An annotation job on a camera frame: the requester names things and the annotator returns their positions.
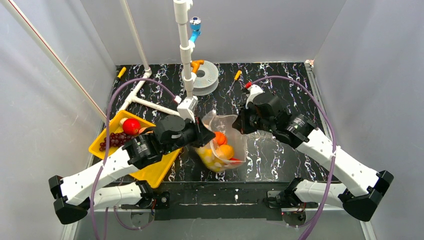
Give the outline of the orange toy pumpkin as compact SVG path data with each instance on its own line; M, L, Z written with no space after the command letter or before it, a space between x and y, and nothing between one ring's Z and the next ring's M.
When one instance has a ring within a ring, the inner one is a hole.
M220 131L215 131L215 138L213 139L213 142L217 144L218 146L226 145L228 143L228 138L226 135Z

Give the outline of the orange toy carrot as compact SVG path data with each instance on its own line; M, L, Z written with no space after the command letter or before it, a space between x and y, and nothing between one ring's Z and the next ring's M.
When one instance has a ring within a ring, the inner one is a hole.
M241 161L241 160L239 160L239 159L236 159L236 158L230 158L228 161L229 161L228 163L229 163L231 166L238 166L238 165L243 164L243 161Z

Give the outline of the purple toy grapes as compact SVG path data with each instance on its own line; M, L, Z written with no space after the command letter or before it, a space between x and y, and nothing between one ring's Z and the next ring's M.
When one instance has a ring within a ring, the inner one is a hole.
M132 135L128 135L124 132L117 132L117 133L111 133L109 135L109 147L110 148L119 148L121 146L123 146L126 142L128 142L129 140L133 139L134 136ZM106 150L106 146L107 146L107 138L104 137L103 138L103 142L101 142L99 144L99 150L101 152L104 152Z

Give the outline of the toy peach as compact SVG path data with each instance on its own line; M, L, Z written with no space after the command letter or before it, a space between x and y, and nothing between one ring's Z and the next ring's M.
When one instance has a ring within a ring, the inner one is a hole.
M146 130L146 127L142 127L142 128L138 131L138 134L142 134L145 130Z

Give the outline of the yellow screwdriver right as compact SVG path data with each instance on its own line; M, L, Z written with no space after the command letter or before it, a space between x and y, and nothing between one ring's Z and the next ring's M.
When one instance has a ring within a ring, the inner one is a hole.
M234 86L235 82L237 82L237 81L239 80L239 78L240 78L241 74L242 74L242 71L241 71L241 70L238 70L238 71L236 72L236 74L235 74L235 76L234 76L234 78L233 78L232 84L230 85L230 88L229 88L229 90L228 90L228 93L229 93L229 92L230 92L230 90L233 88L233 86Z

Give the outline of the grey filament spool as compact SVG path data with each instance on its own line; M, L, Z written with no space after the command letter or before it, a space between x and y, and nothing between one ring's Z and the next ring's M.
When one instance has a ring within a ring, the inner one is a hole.
M204 60L204 64L197 71L192 94L205 96L214 92L219 84L219 75L217 66L210 61Z

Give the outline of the aluminium frame rail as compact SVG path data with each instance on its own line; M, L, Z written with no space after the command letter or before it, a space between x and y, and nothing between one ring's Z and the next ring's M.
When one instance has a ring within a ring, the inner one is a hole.
M326 137L303 115L289 114L279 107L277 98L264 92L257 80L246 84L244 92L247 100L231 125L233 130L241 135L271 133L279 142L328 169L330 177L339 179L339 183L333 184L295 178L275 197L276 202L294 207L309 202L321 207L328 204L344 209L360 221L369 221L390 180L342 150L335 136ZM179 149L186 146L201 149L213 142L215 134L211 127L191 110L195 98L181 99L177 95L172 98L178 104L178 114L168 115L155 126L147 127L112 154L106 142L103 160L97 164L71 176L49 179L54 209L62 224L77 222L96 208L138 204L146 196L142 182L117 187L111 187L110 183L144 169L163 177Z

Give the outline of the red toy apple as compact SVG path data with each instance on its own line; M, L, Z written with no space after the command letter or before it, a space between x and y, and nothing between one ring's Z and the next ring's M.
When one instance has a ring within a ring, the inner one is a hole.
M120 123L123 132L130 136L136 136L141 129L140 123L134 118L123 118Z

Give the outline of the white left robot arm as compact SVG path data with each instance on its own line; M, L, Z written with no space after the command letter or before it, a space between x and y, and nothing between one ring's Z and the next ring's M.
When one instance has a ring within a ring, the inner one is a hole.
M89 211L118 205L149 205L154 194L145 180L109 187L118 178L142 170L185 146L203 147L215 138L202 121L168 115L156 126L131 138L106 160L67 177L48 180L53 207L64 224L83 219Z

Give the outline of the yellow toy mango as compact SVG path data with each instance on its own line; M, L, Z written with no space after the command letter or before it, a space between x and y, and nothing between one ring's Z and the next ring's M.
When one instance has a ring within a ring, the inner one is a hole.
M215 156L213 151L208 147L200 147L194 149L200 157L203 164L211 171L219 173L225 170L224 162Z

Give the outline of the toy orange fruit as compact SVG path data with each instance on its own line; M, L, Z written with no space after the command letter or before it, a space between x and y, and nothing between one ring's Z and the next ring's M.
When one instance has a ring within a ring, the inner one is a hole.
M228 144L220 145L215 151L217 156L223 160L230 160L235 155L234 148Z

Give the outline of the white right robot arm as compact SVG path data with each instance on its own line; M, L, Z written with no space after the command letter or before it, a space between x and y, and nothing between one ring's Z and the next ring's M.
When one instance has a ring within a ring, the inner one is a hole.
M290 114L281 99L268 93L249 93L232 127L241 134L271 133L284 143L330 170L340 181L330 184L325 203L344 209L357 220L368 222L394 180L387 170L376 171L336 146L303 114Z

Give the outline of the clear polka dot zip bag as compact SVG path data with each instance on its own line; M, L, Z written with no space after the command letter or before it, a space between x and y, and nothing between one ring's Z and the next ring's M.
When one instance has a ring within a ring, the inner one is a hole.
M211 110L202 118L205 127L215 133L215 138L194 150L213 172L235 169L246 162L247 136L233 128L237 117L235 114L218 115Z

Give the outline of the white pvc pipe stand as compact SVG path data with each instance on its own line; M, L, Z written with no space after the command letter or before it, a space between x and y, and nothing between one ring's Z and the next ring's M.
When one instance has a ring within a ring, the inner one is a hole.
M140 56L142 65L144 66L144 73L142 75L141 81L137 83L135 88L128 94L128 96L125 98L124 103L119 108L119 110L120 111L126 110L130 104L138 103L140 105L146 106L148 108L152 108L154 110L160 111L168 115L179 116L178 110L172 110L170 108L166 108L164 106L161 106L161 105L158 105L158 104L155 104L155 103L152 103L137 97L137 93L144 85L145 80L152 75L152 70L148 64L146 55L144 53L143 46L141 44L141 40L137 32L136 25L132 17L128 2L126 0L121 0L120 5L122 7L125 19L130 28L131 35L135 41L135 45L136 45L138 54ZM197 77L197 75L192 72L192 68L191 68L192 52L195 48L195 43L189 42L188 28L187 28L187 23L189 22L188 12L192 6L193 6L193 2L191 0L174 0L173 1L175 21L178 25L178 34L179 34L179 41L180 41L179 49L180 49L181 62L183 65L182 80L184 83L184 89L186 91L186 97L194 96L193 95L194 81ZM178 105L182 102L180 97L175 97L174 100L176 100L176 103Z

